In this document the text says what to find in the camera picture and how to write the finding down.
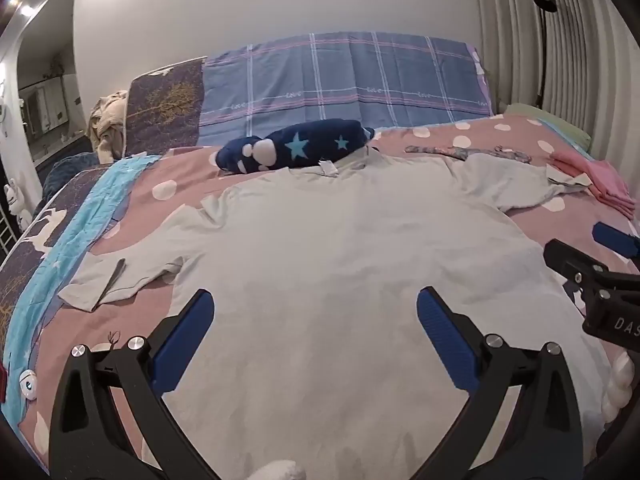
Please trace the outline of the white gloved right hand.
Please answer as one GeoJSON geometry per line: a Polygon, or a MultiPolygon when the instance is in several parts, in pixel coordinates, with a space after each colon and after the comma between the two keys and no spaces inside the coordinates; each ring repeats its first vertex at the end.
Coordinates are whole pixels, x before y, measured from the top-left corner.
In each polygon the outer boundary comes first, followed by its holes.
{"type": "Polygon", "coordinates": [[[623,351],[613,362],[610,379],[601,402],[603,420],[609,424],[629,403],[634,382],[634,361],[623,351]]]}

